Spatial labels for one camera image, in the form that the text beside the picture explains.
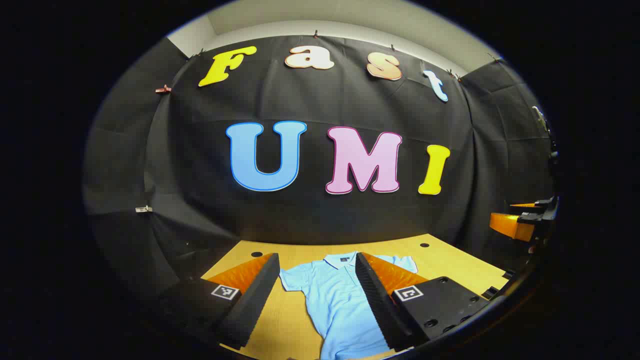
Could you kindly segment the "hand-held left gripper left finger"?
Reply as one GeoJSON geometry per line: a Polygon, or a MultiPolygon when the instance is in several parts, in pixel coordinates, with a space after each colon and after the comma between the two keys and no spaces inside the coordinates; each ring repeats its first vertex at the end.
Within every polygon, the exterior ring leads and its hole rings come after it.
{"type": "Polygon", "coordinates": [[[268,253],[210,278],[183,280],[160,294],[169,321],[203,343],[246,347],[279,276],[268,253]]]}

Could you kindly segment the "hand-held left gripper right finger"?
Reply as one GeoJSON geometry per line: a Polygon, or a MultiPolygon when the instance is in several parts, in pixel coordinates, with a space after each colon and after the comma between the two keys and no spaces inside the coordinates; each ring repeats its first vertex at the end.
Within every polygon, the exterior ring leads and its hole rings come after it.
{"type": "Polygon", "coordinates": [[[377,256],[359,252],[355,271],[387,346],[404,351],[462,325],[493,298],[448,276],[423,278],[377,256]]]}

